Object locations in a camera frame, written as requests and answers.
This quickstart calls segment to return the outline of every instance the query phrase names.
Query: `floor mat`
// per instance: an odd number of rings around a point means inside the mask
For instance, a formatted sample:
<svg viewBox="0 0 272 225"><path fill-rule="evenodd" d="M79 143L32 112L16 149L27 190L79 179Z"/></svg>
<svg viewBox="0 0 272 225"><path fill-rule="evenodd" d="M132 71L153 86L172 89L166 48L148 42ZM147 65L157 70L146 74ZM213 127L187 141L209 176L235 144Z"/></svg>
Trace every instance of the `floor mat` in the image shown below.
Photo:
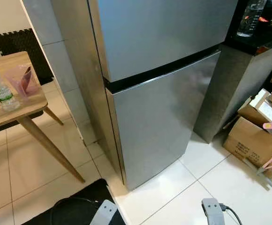
<svg viewBox="0 0 272 225"><path fill-rule="evenodd" d="M26 51L41 85L53 80L51 69L42 53L32 29L0 34L0 54Z"/></svg>
<svg viewBox="0 0 272 225"><path fill-rule="evenodd" d="M114 202L107 185L104 179L99 179L72 195L72 199L66 199L55 205L52 213L53 224L51 223L52 208L50 208L23 225L89 225L97 208L105 199ZM81 201L80 198L98 201L98 203ZM119 211L114 214L110 225L125 225Z"/></svg>

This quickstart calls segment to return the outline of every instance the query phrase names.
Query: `wooden table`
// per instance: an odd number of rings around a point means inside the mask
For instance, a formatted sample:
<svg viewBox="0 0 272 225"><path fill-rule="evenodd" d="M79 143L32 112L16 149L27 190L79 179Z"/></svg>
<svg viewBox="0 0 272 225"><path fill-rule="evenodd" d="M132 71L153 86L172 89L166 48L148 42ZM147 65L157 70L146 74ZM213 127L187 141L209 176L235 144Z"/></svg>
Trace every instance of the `wooden table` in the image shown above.
<svg viewBox="0 0 272 225"><path fill-rule="evenodd" d="M19 99L17 91L10 85L10 83L4 78L4 74L15 68L17 65L29 65L31 66L32 75L35 82L39 85L39 89L28 101L21 102L21 106L11 112L4 111L0 106L0 126L8 124L17 120L33 137L35 137L40 144L57 159L66 169L68 169L79 181L85 182L77 170L66 159L61 151L54 145L54 143L41 131L41 129L32 121L29 115L37 113L39 111L45 111L59 124L63 125L61 120L47 107L46 97L41 89L39 80L36 76L33 65L29 59L27 52L18 52L7 56L0 57L0 76L4 82L11 89L14 96Z"/></svg>

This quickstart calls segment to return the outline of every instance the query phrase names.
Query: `freezer door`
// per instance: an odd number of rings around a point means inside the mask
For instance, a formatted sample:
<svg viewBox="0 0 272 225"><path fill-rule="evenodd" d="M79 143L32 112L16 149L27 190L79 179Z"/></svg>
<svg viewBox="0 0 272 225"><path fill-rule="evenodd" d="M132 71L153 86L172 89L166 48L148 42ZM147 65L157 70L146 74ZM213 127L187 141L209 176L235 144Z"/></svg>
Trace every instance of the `freezer door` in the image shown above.
<svg viewBox="0 0 272 225"><path fill-rule="evenodd" d="M89 3L103 74L114 82L223 42L237 0Z"/></svg>
<svg viewBox="0 0 272 225"><path fill-rule="evenodd" d="M129 189L185 152L218 57L219 52L121 92L107 92Z"/></svg>

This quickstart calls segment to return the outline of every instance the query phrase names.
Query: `stainless steel refrigerator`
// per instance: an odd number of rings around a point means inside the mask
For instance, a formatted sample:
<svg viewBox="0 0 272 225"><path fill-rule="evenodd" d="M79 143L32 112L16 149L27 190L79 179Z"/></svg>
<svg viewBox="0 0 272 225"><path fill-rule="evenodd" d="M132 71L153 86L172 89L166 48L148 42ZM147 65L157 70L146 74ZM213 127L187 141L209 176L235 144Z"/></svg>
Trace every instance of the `stainless steel refrigerator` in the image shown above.
<svg viewBox="0 0 272 225"><path fill-rule="evenodd" d="M185 152L236 3L52 0L96 135L128 189Z"/></svg>

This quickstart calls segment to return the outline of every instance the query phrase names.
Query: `black cable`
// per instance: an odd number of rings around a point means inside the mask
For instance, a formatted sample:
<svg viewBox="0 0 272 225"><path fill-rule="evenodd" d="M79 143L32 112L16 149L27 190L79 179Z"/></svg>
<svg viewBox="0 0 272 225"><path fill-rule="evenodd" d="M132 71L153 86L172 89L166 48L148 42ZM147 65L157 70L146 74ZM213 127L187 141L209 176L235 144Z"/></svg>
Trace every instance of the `black cable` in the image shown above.
<svg viewBox="0 0 272 225"><path fill-rule="evenodd" d="M238 215L236 214L236 212L233 209L231 209L230 207L228 207L228 206L226 207L226 209L230 210L234 214L234 216L236 217L236 219L238 220L238 223L240 225L242 225L242 222L240 221L240 219L239 219Z"/></svg>
<svg viewBox="0 0 272 225"><path fill-rule="evenodd" d="M80 198L80 197L69 197L69 198L63 198L63 199L60 199L59 201L57 201L55 203L55 205L53 205L51 211L50 211L50 225L53 225L53 211L54 209L56 208L57 205L59 205L60 203L66 201L66 200L70 200L70 199L76 199L76 200L82 200L82 201L86 201L86 202L89 202L91 204L93 204L93 206L98 209L99 207L96 206L96 203L98 203L98 201L91 201L87 198Z"/></svg>
<svg viewBox="0 0 272 225"><path fill-rule="evenodd" d="M236 214L236 212L235 212L233 209L231 209L230 207L226 206L226 205L223 204L223 203L220 203L219 206L221 207L221 210L222 210L223 212L225 212L226 210L230 210L230 211L234 214L234 216L236 217L236 219L238 220L238 223L239 223L240 225L242 225L242 222L240 221L238 215Z"/></svg>

